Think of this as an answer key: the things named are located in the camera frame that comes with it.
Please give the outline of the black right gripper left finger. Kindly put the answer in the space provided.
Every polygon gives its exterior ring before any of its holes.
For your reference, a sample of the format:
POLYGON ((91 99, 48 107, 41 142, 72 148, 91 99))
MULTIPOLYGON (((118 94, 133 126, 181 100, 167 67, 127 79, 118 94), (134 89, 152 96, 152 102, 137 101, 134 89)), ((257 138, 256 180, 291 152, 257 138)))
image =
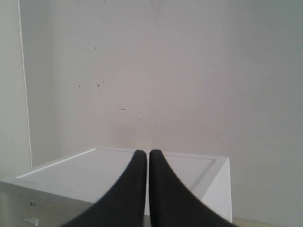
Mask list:
POLYGON ((147 156, 134 152, 106 194, 64 227, 142 227, 146 201, 147 156))

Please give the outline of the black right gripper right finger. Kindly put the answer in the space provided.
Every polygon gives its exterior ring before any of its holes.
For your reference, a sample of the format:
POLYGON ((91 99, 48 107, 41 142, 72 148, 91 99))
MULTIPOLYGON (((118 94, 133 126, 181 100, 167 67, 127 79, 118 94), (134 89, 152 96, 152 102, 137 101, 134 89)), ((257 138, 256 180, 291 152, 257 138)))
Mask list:
POLYGON ((149 154, 149 206, 153 227, 234 226, 182 183, 159 149, 149 154))

